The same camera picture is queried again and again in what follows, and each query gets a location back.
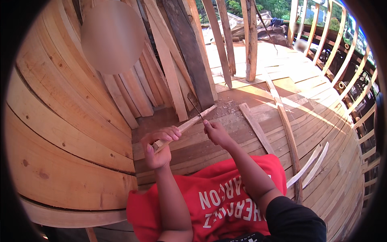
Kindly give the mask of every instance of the red t-shirt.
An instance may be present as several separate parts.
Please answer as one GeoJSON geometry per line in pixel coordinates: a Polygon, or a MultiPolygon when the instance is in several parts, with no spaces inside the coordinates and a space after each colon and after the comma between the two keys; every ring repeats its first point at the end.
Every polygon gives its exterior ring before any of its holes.
{"type": "MultiPolygon", "coordinates": [[[[251,156],[286,195],[286,176],[272,154],[251,156]]],[[[233,159],[208,166],[191,176],[175,175],[191,215],[193,241],[215,241],[260,232],[269,235],[266,219],[246,193],[233,159]]],[[[128,222],[141,242],[156,241],[161,232],[157,187],[145,194],[131,191],[127,203],[128,222]]]]}

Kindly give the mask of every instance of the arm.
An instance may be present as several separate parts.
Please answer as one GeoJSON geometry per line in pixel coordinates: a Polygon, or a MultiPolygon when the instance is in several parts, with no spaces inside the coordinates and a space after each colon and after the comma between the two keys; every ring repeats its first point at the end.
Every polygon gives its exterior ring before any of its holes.
{"type": "Polygon", "coordinates": [[[179,129],[172,126],[147,134],[141,139],[145,162],[150,169],[154,170],[156,178],[163,226],[159,240],[164,242],[192,241],[193,231],[187,204],[169,167],[171,161],[169,146],[155,154],[150,144],[158,139],[178,140],[181,135],[179,129]]]}
{"type": "Polygon", "coordinates": [[[233,157],[247,192],[266,215],[268,204],[276,197],[283,196],[274,182],[255,161],[238,145],[220,123],[204,120],[204,132],[215,144],[222,146],[233,157]]]}

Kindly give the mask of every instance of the wooden floor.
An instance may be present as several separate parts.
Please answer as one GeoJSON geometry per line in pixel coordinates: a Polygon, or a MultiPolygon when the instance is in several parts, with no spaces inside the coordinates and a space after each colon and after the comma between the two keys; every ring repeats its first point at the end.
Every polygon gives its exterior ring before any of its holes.
{"type": "MultiPolygon", "coordinates": [[[[230,136],[250,155],[264,155],[262,144],[243,117],[238,104],[247,103],[258,120],[265,135],[279,157],[286,177],[292,177],[292,162],[288,142],[273,97],[267,84],[260,79],[262,69],[257,68],[255,82],[246,82],[245,46],[235,44],[236,75],[233,89],[229,89],[222,76],[216,45],[207,45],[212,75],[219,100],[218,107],[207,115],[210,121],[224,125],[230,136]]],[[[327,224],[327,239],[344,237],[358,219],[364,178],[361,175],[361,151],[351,129],[351,121],[344,115],[345,107],[334,105],[338,98],[320,69],[302,53],[272,44],[258,43],[258,65],[273,80],[293,130],[300,156],[301,167],[305,165],[315,147],[329,142],[328,152],[314,179],[303,190],[303,204],[315,211],[327,224]]],[[[137,119],[140,127],[133,130],[133,157],[140,190],[154,183],[153,172],[144,163],[139,140],[147,132],[178,125],[172,108],[155,111],[154,116],[137,119]]],[[[203,133],[203,124],[196,123],[179,141],[170,144],[174,174],[189,175],[211,164],[230,158],[220,146],[215,146],[203,133]]],[[[308,174],[309,167],[302,179],[308,174]]],[[[287,197],[293,198],[293,186],[287,197]]]]}

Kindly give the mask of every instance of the black sleeve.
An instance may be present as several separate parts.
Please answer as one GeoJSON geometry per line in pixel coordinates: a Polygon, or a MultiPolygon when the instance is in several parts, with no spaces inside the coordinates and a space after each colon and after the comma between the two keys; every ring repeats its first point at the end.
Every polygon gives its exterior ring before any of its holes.
{"type": "Polygon", "coordinates": [[[281,196],[266,209],[271,241],[326,241],[327,227],[311,209],[281,196]]]}

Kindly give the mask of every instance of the hand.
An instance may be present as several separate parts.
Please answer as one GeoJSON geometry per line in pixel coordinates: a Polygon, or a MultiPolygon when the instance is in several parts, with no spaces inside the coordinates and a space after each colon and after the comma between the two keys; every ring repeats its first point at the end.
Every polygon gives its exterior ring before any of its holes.
{"type": "Polygon", "coordinates": [[[226,129],[219,123],[210,123],[207,120],[203,121],[204,133],[215,144],[220,145],[223,149],[227,149],[234,143],[234,140],[228,135],[226,129]]]}
{"type": "Polygon", "coordinates": [[[169,146],[166,146],[157,154],[154,153],[154,149],[151,146],[155,141],[162,139],[165,141],[179,140],[182,134],[176,126],[163,128],[153,133],[146,134],[141,140],[142,149],[145,154],[145,163],[152,169],[156,170],[164,166],[169,166],[171,161],[171,151],[169,146]]]}

